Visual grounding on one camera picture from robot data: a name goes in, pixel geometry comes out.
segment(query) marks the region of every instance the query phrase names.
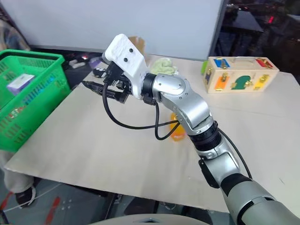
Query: green plastic basket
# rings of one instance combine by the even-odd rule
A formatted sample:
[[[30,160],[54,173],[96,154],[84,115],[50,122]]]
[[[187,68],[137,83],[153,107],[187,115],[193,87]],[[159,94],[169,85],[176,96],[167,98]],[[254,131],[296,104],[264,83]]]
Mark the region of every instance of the green plastic basket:
[[[70,93],[63,61],[57,54],[0,52],[0,150],[17,152]],[[35,78],[14,96],[7,85],[24,73]]]

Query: gray pants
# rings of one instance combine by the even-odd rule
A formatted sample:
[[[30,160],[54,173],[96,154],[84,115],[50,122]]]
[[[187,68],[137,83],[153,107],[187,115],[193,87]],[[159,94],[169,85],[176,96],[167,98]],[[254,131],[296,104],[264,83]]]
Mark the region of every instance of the gray pants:
[[[13,193],[21,193],[33,185],[33,177],[4,168],[13,155],[12,152],[0,150],[0,169],[4,172],[6,188]]]

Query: beige table surface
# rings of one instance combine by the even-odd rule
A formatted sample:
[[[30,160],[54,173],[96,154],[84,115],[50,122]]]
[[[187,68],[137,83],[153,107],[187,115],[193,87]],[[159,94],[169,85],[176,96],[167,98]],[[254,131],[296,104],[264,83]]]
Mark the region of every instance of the beige table surface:
[[[158,58],[148,56],[147,62]],[[263,93],[207,94],[201,62],[173,59],[173,63],[208,102],[254,179],[300,217],[300,88],[294,77],[279,73]],[[86,78],[93,79],[91,74]],[[109,105],[126,124],[154,124],[155,108],[132,96],[124,105],[113,100]],[[160,121],[168,121],[171,111],[160,109]],[[169,128],[160,131],[166,134]],[[129,130],[114,124],[102,98],[81,84],[6,167],[87,188],[227,211],[220,190],[208,186],[197,161],[188,138],[158,141],[154,129]]]

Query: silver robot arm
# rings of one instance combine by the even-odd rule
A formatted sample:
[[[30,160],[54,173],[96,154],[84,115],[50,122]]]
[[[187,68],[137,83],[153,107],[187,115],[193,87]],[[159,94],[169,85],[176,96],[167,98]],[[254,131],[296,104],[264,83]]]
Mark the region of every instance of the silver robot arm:
[[[103,54],[111,68],[130,80],[132,94],[144,102],[155,100],[172,110],[195,146],[199,166],[207,183],[220,188],[228,210],[237,225],[299,225],[300,219],[252,179],[240,172],[229,145],[207,103],[189,82],[176,75],[147,73],[144,57],[128,38],[115,37]]]

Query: white wall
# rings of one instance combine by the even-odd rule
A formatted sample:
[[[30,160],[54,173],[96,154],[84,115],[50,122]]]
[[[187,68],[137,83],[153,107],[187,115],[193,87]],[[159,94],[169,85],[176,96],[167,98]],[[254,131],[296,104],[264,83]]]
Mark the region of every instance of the white wall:
[[[206,59],[222,0],[1,0],[29,44],[105,49],[119,33],[146,53]]]

